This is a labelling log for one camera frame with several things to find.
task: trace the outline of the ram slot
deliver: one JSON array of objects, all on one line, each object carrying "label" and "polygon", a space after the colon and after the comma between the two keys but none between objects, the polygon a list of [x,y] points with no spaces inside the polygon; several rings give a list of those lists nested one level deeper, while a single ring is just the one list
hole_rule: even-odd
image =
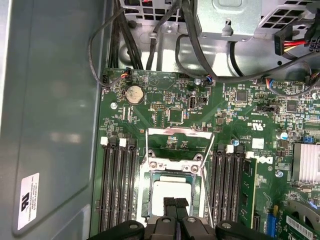
[{"label": "ram slot", "polygon": [[218,150],[215,153],[212,163],[212,184],[211,184],[211,206],[212,206],[212,216],[213,216],[213,225],[217,225],[220,222],[221,216],[221,201],[220,193],[222,190],[222,179],[224,175],[223,161],[224,161],[224,152]]},{"label": "ram slot", "polygon": [[227,154],[225,161],[224,184],[223,184],[223,201],[222,201],[222,220],[231,219],[231,195],[233,179],[233,155]]},{"label": "ram slot", "polygon": [[221,179],[220,179],[220,191],[219,191],[219,211],[218,211],[218,221],[224,220],[224,198],[225,198],[225,188],[224,183],[226,181],[226,154],[224,151],[222,151],[221,156]]},{"label": "ram slot", "polygon": [[117,207],[117,199],[118,199],[118,158],[119,158],[119,144],[116,145],[116,148],[114,149],[114,155],[111,160],[110,164],[110,175],[109,175],[109,180],[110,180],[110,214],[109,214],[109,220],[108,220],[108,229],[114,227],[117,225],[117,216],[118,216],[118,209]]},{"label": "ram slot", "polygon": [[100,232],[109,228],[110,220],[110,195],[111,191],[111,174],[112,174],[112,161],[117,153],[116,139],[111,138],[109,144],[104,147],[103,153],[103,186],[101,196],[101,217],[100,217]]},{"label": "ram slot", "polygon": [[242,162],[244,156],[242,152],[237,152],[234,156],[234,168],[233,168],[233,184],[232,184],[232,221],[238,220],[239,210],[239,191],[242,176]]},{"label": "ram slot", "polygon": [[117,195],[117,224],[123,223],[126,221],[126,206],[125,206],[125,197],[126,197],[126,167],[128,162],[128,144],[125,147],[121,146],[118,155],[118,195]]},{"label": "ram slot", "polygon": [[134,212],[134,191],[135,191],[135,176],[137,169],[137,143],[132,139],[129,143],[128,154],[128,189],[127,189],[127,220],[132,220]]}]

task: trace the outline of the red wire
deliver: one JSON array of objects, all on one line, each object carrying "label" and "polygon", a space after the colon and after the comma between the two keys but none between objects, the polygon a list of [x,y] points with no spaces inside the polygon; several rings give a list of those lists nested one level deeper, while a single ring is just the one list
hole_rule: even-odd
[{"label": "red wire", "polygon": [[284,46],[285,47],[291,47],[291,46],[297,46],[301,44],[306,44],[306,41],[293,41],[293,42],[285,42]]}]

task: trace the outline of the motherboard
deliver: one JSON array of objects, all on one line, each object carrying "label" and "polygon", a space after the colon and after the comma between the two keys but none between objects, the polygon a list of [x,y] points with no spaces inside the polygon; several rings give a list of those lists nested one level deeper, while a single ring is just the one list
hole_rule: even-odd
[{"label": "motherboard", "polygon": [[[121,74],[105,69],[103,80]],[[304,87],[273,83],[287,94]],[[280,97],[263,79],[207,84],[132,70],[101,89],[97,130],[92,236],[162,216],[163,198],[176,197],[213,226],[231,220],[278,239],[320,238],[287,210],[289,201],[320,208],[319,87]]]}]

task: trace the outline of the aluminum heatsink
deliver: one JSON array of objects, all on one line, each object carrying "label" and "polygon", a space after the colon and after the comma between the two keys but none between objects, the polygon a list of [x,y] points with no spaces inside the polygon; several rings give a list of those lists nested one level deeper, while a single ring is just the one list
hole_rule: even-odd
[{"label": "aluminum heatsink", "polygon": [[320,145],[294,144],[292,179],[305,184],[320,180]]}]

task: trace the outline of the ul logo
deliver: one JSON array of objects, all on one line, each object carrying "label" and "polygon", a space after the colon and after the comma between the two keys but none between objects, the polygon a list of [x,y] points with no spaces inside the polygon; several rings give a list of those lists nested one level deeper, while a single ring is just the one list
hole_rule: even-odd
[{"label": "ul logo", "polygon": [[21,212],[26,209],[29,205],[29,192],[23,196],[22,203],[21,203]]}]

